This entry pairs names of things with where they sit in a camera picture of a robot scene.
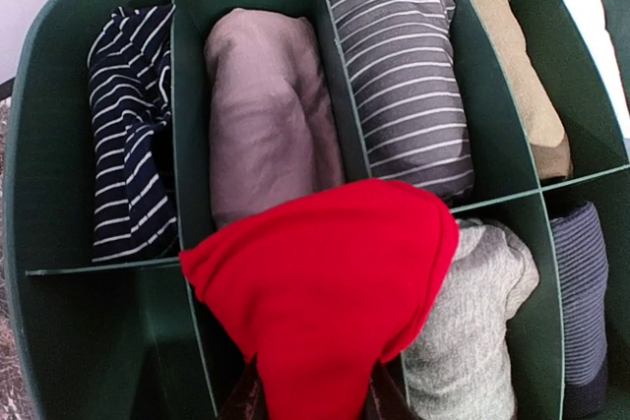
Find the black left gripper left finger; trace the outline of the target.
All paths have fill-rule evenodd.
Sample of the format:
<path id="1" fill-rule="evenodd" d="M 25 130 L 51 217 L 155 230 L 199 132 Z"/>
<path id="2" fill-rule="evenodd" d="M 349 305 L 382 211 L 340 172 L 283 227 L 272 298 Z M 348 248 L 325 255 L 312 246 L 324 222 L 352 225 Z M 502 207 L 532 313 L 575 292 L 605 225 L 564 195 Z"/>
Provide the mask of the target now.
<path id="1" fill-rule="evenodd" d="M 220 420 L 268 420 L 262 380 L 254 357 L 229 395 L 218 416 Z"/>

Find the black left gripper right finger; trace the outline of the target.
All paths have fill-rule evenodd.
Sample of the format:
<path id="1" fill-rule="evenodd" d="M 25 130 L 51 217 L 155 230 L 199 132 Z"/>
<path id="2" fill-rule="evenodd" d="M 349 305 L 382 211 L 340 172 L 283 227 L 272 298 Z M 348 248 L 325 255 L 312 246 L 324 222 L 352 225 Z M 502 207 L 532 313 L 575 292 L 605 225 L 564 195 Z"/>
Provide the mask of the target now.
<path id="1" fill-rule="evenodd" d="M 378 361 L 372 370 L 362 420 L 417 420 L 386 367 Z"/>

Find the red boxer briefs white trim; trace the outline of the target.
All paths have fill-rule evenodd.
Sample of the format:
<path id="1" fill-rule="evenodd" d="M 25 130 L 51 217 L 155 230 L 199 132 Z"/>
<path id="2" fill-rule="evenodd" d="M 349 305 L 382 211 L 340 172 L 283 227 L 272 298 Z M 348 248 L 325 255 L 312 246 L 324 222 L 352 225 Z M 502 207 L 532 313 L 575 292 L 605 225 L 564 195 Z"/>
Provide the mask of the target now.
<path id="1" fill-rule="evenodd" d="M 420 334 L 459 227 L 437 196 L 363 180 L 239 220 L 179 256 L 255 363 L 273 419 L 356 419 L 374 367 Z"/>

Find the light grey rolled underwear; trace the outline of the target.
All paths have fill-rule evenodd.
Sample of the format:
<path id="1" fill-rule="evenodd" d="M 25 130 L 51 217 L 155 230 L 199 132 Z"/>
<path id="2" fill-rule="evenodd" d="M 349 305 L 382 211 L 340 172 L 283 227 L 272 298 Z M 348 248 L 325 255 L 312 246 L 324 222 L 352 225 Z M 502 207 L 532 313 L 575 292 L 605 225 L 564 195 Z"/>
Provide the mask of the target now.
<path id="1" fill-rule="evenodd" d="M 507 226 L 459 222 L 460 241 L 431 313 L 404 354 L 422 419 L 513 419 L 507 323 L 539 283 L 533 255 Z"/>

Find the navy rolled underwear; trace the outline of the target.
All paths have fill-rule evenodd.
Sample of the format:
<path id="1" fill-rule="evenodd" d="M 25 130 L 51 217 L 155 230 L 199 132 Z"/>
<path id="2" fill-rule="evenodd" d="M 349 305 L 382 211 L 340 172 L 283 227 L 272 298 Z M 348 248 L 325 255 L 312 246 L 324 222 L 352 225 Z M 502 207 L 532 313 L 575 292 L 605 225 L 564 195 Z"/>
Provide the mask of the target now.
<path id="1" fill-rule="evenodd" d="M 607 253 L 593 203 L 585 202 L 550 224 L 564 329 L 563 415 L 566 419 L 581 419 L 603 411 L 606 403 Z"/>

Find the pink rolled underwear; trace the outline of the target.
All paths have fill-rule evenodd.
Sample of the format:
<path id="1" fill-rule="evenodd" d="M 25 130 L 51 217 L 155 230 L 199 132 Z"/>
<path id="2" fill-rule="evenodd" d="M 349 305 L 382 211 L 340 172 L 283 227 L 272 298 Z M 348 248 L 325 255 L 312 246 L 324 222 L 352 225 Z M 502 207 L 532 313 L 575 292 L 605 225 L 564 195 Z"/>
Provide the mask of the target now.
<path id="1" fill-rule="evenodd" d="M 234 9 L 212 28 L 205 59 L 218 228 L 344 184 L 316 35 L 305 18 Z"/>

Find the olive rolled underwear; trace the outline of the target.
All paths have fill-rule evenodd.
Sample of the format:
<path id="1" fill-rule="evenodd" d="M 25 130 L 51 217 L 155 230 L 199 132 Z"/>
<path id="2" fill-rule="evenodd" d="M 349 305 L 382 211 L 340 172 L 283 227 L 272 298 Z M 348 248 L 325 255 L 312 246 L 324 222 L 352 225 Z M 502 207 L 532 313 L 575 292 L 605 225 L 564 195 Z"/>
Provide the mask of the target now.
<path id="1" fill-rule="evenodd" d="M 572 176 L 568 135 L 527 51 L 527 42 L 509 0 L 471 0 L 488 33 L 512 92 L 533 153 L 538 178 Z"/>

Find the striped rolled underwear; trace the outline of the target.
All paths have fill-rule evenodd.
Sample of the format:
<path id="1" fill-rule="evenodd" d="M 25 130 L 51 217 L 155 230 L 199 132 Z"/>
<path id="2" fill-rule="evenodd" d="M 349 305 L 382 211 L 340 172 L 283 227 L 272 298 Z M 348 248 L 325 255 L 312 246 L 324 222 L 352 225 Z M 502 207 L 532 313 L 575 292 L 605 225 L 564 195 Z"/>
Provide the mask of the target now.
<path id="1" fill-rule="evenodd" d="M 88 54 L 95 265 L 159 258 L 177 239 L 170 143 L 174 12 L 171 4 L 118 7 Z"/>

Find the dark grey rolled underwear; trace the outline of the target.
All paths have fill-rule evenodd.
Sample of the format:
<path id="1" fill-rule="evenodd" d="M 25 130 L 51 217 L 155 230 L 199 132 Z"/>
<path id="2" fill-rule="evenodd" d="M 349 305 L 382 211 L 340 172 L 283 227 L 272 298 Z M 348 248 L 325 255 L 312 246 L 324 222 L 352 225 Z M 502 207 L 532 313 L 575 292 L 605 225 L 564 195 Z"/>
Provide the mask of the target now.
<path id="1" fill-rule="evenodd" d="M 473 189 L 454 0 L 331 0 L 372 176 L 452 203 Z"/>

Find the white rolled underwear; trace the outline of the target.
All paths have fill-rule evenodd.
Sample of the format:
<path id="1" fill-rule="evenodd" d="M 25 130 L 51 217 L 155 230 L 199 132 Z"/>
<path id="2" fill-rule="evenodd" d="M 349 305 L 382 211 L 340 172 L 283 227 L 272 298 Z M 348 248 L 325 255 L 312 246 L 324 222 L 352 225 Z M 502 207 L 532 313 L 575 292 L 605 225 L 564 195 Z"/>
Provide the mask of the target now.
<path id="1" fill-rule="evenodd" d="M 629 109 L 602 0 L 563 0 L 596 64 L 622 135 L 629 137 Z"/>

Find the green divided organizer tray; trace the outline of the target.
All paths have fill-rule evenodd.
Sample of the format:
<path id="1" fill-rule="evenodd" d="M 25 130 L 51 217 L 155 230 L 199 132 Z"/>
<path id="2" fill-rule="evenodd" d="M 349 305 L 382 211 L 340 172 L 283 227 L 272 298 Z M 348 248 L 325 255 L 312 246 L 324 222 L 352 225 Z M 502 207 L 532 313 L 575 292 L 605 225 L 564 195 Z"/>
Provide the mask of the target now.
<path id="1" fill-rule="evenodd" d="M 629 71 L 629 0 L 602 0 L 619 69 Z M 88 62 L 118 7 L 173 5 L 171 127 L 162 146 L 176 216 L 169 248 L 93 259 L 95 142 Z M 528 52 L 568 133 L 571 179 L 545 183 L 497 53 L 470 0 L 456 0 L 454 69 L 475 182 L 455 213 L 491 216 L 531 248 L 540 284 L 511 322 L 518 413 L 559 419 L 569 400 L 558 258 L 550 221 L 583 200 L 598 210 L 609 260 L 611 382 L 605 419 L 629 415 L 629 157 L 592 56 L 562 0 L 511 0 Z M 370 176 L 332 0 L 49 0 L 23 47 L 5 151 L 5 267 L 26 383 L 41 419 L 213 419 L 243 369 L 194 299 L 175 252 L 214 230 L 210 86 L 203 59 L 234 7 L 307 17 L 317 32 L 346 179 Z"/>

